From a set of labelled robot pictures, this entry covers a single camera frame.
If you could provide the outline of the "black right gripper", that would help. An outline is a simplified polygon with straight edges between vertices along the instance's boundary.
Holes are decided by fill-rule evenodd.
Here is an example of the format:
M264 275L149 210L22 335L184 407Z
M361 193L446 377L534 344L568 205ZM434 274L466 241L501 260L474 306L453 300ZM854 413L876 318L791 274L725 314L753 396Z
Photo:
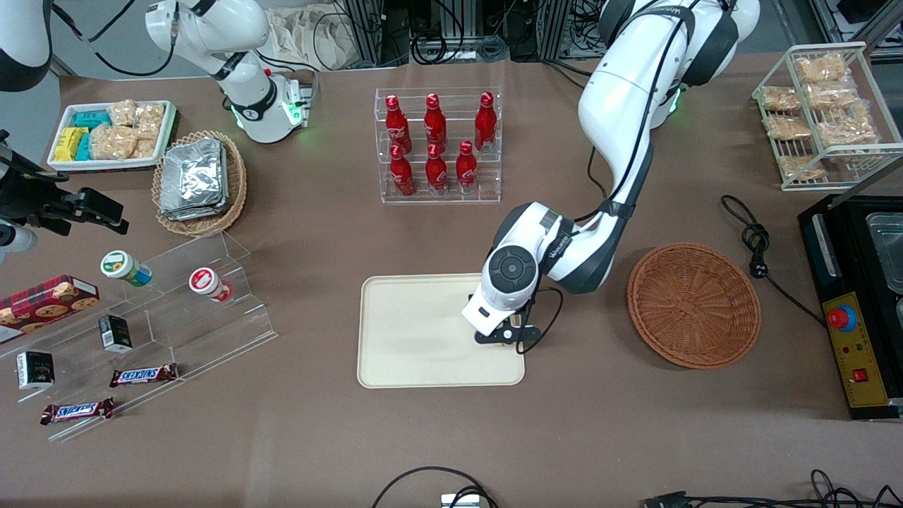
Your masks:
M1 132L1 215L18 226L48 229L67 236L71 223L100 225L114 234L126 235L129 222L122 219L123 205L92 188L78 190L78 209L85 214L73 215L70 222L61 213L72 211L65 202L68 192L57 186L52 176L45 176L36 164L9 147L9 132Z

